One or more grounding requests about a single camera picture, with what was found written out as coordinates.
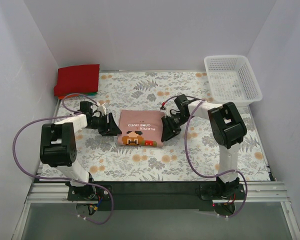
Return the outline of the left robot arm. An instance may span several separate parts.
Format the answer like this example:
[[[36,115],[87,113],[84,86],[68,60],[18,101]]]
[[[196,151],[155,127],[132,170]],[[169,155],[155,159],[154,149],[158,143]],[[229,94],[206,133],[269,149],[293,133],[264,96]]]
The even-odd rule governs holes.
[[[39,155],[43,164],[57,169],[68,179],[74,194],[91,200],[97,195],[97,189],[90,185],[92,175],[77,160],[75,133],[88,128],[97,130],[101,136],[118,136],[122,131],[102,105],[93,110],[91,102],[82,101],[79,111],[78,115],[42,126]]]

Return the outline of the pink t shirt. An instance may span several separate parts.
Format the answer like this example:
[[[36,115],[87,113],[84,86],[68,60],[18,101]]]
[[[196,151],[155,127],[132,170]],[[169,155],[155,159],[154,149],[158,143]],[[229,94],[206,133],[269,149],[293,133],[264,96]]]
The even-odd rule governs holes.
[[[159,110],[122,110],[119,118],[117,143],[122,146],[163,147],[162,117]]]

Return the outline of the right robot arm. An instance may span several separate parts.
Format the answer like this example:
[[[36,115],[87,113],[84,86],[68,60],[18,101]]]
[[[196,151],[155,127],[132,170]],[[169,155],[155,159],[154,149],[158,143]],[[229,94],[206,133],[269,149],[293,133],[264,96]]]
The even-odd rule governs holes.
[[[233,102],[215,104],[184,94],[172,97],[176,109],[167,110],[166,102],[160,110],[165,113],[161,118],[163,132],[161,141],[166,142],[181,132],[181,126],[187,128],[193,118],[198,117],[210,122],[212,136],[219,147],[219,169],[210,175],[210,182],[199,186],[199,197],[202,200],[234,200],[237,191],[243,191],[240,179],[243,174],[238,170],[238,154],[246,125]]]

